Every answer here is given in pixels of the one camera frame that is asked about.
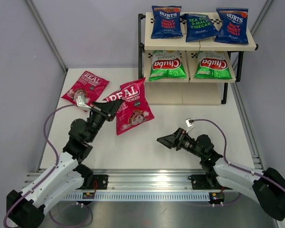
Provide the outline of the green Chuba bag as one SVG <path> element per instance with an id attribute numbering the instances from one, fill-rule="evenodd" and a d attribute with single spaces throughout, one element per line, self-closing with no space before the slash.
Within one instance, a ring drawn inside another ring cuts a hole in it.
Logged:
<path id="1" fill-rule="evenodd" d="M 232 79 L 226 55 L 223 51 L 199 51 L 197 69 L 194 75 L 198 79 Z"/>
<path id="2" fill-rule="evenodd" d="M 154 50 L 152 53 L 152 65 L 150 70 L 150 81 L 163 78 L 185 79 L 184 64 L 180 51 Z"/>

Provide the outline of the blue Burts chilli bag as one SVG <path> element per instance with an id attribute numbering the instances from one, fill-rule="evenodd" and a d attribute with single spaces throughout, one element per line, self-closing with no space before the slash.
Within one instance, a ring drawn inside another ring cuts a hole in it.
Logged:
<path id="1" fill-rule="evenodd" d="M 180 38 L 181 6 L 152 6 L 153 30 L 151 39 Z"/>
<path id="2" fill-rule="evenodd" d="M 214 41 L 226 44 L 249 44 L 247 38 L 247 8 L 216 8 L 222 26 Z"/>

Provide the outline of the blue Burts sea salt bag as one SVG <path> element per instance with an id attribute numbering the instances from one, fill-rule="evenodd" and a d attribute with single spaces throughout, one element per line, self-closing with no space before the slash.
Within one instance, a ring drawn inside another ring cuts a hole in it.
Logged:
<path id="1" fill-rule="evenodd" d="M 219 34 L 206 14 L 186 13 L 182 14 L 181 18 L 186 21 L 187 25 L 187 43 L 215 37 Z"/>

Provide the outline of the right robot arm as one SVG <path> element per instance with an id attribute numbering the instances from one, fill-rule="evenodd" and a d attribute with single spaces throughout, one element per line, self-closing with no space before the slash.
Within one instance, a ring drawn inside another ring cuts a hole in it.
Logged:
<path id="1" fill-rule="evenodd" d="M 202 169 L 219 185 L 256 201 L 271 218 L 285 219 L 285 178 L 277 170 L 257 170 L 225 161 L 206 134 L 194 139 L 181 128 L 157 138 L 157 142 L 169 149 L 183 149 L 199 157 Z"/>

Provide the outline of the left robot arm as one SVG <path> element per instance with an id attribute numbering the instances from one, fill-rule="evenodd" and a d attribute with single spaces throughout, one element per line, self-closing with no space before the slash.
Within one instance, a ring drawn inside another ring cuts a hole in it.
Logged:
<path id="1" fill-rule="evenodd" d="M 65 196 L 93 183 L 93 171 L 82 161 L 90 154 L 93 148 L 90 143 L 104 122 L 115 118 L 122 103 L 122 100 L 115 100 L 87 105 L 83 97 L 77 98 L 76 106 L 89 111 L 89 117 L 71 123 L 69 140 L 61 153 L 54 152 L 56 160 L 50 167 L 21 191 L 12 190 L 7 195 L 4 227 L 8 227 L 10 219 L 18 228 L 37 228 Z"/>

